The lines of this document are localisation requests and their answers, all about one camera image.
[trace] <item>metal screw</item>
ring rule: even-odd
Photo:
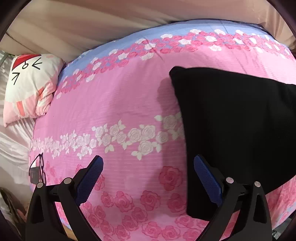
[[[233,178],[231,178],[231,177],[226,178],[226,181],[227,181],[228,183],[233,183],[233,182],[234,182]]]
[[[43,183],[37,183],[37,188],[42,188],[43,187]]]
[[[260,182],[257,182],[257,181],[256,181],[256,182],[254,182],[254,184],[255,184],[255,186],[258,187],[258,188],[261,187],[261,183],[260,183]]]
[[[64,180],[64,184],[69,184],[69,183],[71,183],[72,182],[72,179],[71,178],[66,178],[65,180]]]

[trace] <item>cartoon face pillow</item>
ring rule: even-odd
[[[10,67],[3,110],[4,126],[47,113],[64,61],[52,54],[16,56]]]

